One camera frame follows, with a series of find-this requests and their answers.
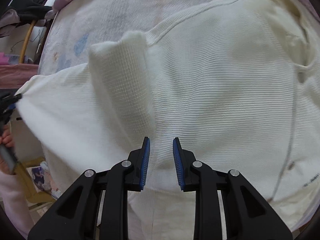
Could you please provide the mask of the pink left sleeve forearm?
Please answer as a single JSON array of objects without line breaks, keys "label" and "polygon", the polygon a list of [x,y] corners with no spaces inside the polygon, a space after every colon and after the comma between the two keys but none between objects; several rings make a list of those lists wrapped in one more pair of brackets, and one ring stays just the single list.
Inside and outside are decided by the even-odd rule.
[{"label": "pink left sleeve forearm", "polygon": [[1,163],[1,197],[6,215],[23,238],[27,239],[34,222],[22,185],[4,162]]}]

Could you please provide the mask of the person's left hand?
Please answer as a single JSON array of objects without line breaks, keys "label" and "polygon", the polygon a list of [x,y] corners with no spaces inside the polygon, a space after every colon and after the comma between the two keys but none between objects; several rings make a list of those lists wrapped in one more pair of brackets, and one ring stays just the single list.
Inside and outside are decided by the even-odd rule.
[{"label": "person's left hand", "polygon": [[[10,127],[8,125],[5,125],[3,127],[3,133],[1,135],[1,145],[5,146],[6,148],[13,148],[15,146]],[[14,171],[9,168],[7,162],[2,157],[0,158],[0,168],[1,172],[3,172],[4,174],[14,174]]]}]

